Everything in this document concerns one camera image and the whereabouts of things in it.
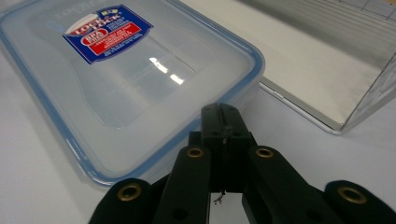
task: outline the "transparent lid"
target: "transparent lid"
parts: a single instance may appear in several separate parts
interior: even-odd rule
[[[261,54],[178,1],[41,0],[0,37],[95,182],[141,176],[256,80]]]

